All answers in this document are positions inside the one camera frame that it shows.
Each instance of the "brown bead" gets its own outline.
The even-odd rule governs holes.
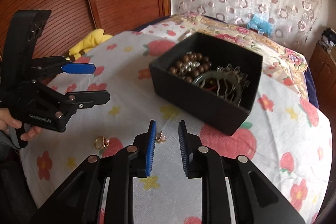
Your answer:
[[[203,55],[199,52],[197,54],[197,61],[200,62],[202,60],[202,58],[203,58]]]
[[[198,71],[199,71],[200,73],[204,73],[204,67],[203,67],[203,65],[199,65],[199,66],[197,67],[197,69],[198,69]]]
[[[177,69],[182,68],[182,66],[183,66],[182,61],[177,61],[177,62],[176,62],[176,68],[177,68]]]
[[[197,53],[193,52],[191,54],[192,58],[193,58],[193,61],[196,61],[197,60]]]
[[[189,55],[185,55],[184,57],[181,58],[183,63],[188,63],[189,62]]]
[[[192,83],[192,82],[193,82],[193,79],[192,79],[190,76],[187,76],[186,78],[184,78],[184,80],[185,80],[187,83]]]
[[[177,73],[177,68],[175,68],[175,67],[170,67],[168,70],[169,70],[170,73],[172,73],[174,75]]]
[[[193,62],[194,61],[194,56],[192,54],[188,54],[188,57],[189,57],[189,61]]]
[[[198,69],[193,69],[190,73],[191,77],[192,78],[196,78],[198,75],[200,74],[199,70]]]
[[[202,65],[204,68],[204,71],[208,71],[209,70],[209,65],[207,63]]]
[[[209,62],[209,57],[207,57],[207,56],[203,56],[203,58],[202,58],[202,62],[203,62],[203,63]]]

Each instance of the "bedsheet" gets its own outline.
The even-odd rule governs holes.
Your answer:
[[[114,155],[132,144],[137,134],[146,132],[154,119],[166,141],[156,144],[151,176],[134,180],[134,223],[200,224],[201,181],[185,178],[179,150],[178,122],[183,119],[203,145],[223,156],[247,155],[306,223],[311,223],[322,204],[330,173],[328,119],[293,90],[262,75],[250,116],[232,136],[223,135],[154,93],[148,63],[174,44],[154,35],[123,32],[80,58],[79,62],[96,65],[94,75],[61,74],[49,84],[62,94],[107,89],[111,100],[78,111],[64,133],[44,130],[21,150],[37,206],[86,157]],[[100,151],[94,148],[99,136],[110,138],[110,145]]]
[[[154,34],[176,41],[181,41],[186,35],[194,32],[202,32],[224,39],[262,55],[264,74],[308,99],[304,75],[308,65],[305,57],[246,28],[195,13],[186,13],[173,15],[141,30],[141,33]]]
[[[167,31],[171,28],[169,27],[169,24],[166,25],[166,26],[163,26],[163,25],[160,26],[160,23],[163,24],[163,23],[171,21],[171,20],[169,20],[170,17],[171,16],[166,16],[166,17],[159,18],[157,20],[153,20],[152,22],[149,22],[149,23],[144,24],[140,27],[137,27],[136,29],[134,29],[134,31],[148,33],[148,34],[155,34],[155,35],[159,35],[161,37],[167,37]],[[212,18],[212,17],[209,17],[209,16],[203,16],[203,17],[206,17],[206,18],[208,18],[210,20],[213,20],[215,22],[223,23],[222,21],[220,21],[216,18]],[[184,26],[179,24],[180,20],[174,20],[174,18],[177,18],[177,15],[173,15],[173,20],[172,21],[175,22],[175,26],[173,25],[172,28],[175,29],[177,31],[177,33],[180,33],[181,31],[184,31],[184,30],[181,30],[181,28],[183,29]],[[314,83],[313,78],[311,76],[310,69],[309,69],[309,67],[307,67],[307,70],[304,71],[304,77],[302,77],[302,72],[301,71],[302,70],[300,70],[300,72],[299,72],[300,77],[297,78],[298,79],[298,84],[302,85],[303,91],[307,92],[307,99],[309,100],[309,102],[312,103],[316,108],[319,108],[319,103],[318,103],[317,96],[316,96],[315,83]],[[281,79],[280,77],[278,77],[278,79],[279,79],[279,82],[283,83],[283,79]]]

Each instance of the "gray sleeve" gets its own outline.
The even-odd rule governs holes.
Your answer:
[[[18,149],[18,147],[16,147],[14,145],[14,143],[11,141],[11,139],[6,134],[4,134],[2,131],[0,131],[0,145],[9,146],[9,147],[14,148],[15,150]]]

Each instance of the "ring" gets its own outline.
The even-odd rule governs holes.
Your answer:
[[[103,136],[99,136],[94,142],[94,147],[97,150],[104,149],[108,145],[109,145],[109,141],[107,141]]]

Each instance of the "jewelry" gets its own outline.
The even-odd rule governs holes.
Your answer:
[[[237,66],[233,69],[232,65],[227,65],[226,68],[217,67],[217,71],[223,72],[225,74],[234,75],[237,78],[238,83],[241,85],[242,89],[245,89],[249,86],[250,81],[247,80],[248,75],[240,71],[240,67]]]
[[[168,71],[177,75],[179,78],[184,79],[186,82],[191,83],[201,73],[208,71],[211,67],[209,57],[203,56],[200,52],[186,52],[175,66],[168,68]]]
[[[212,85],[212,87],[208,88],[207,91],[212,91],[215,88],[217,88],[215,94],[219,98],[225,99],[226,101],[230,101],[233,104],[239,106],[242,98],[242,87],[235,75],[231,75],[222,71],[211,70],[199,75],[197,78],[195,78],[192,84],[204,89],[204,86],[207,81],[209,81],[210,84],[212,84],[211,82],[214,82],[212,79],[216,80],[215,82],[216,85]],[[220,92],[221,91],[220,82],[224,82],[224,85],[226,87],[225,92],[224,93],[222,92],[222,94]]]
[[[162,130],[156,134],[156,142],[164,143],[166,141],[166,136],[162,135]]]
[[[94,142],[94,147],[95,149],[100,150],[100,149],[104,149],[105,147],[109,146],[109,144],[110,144],[110,138],[99,136]]]

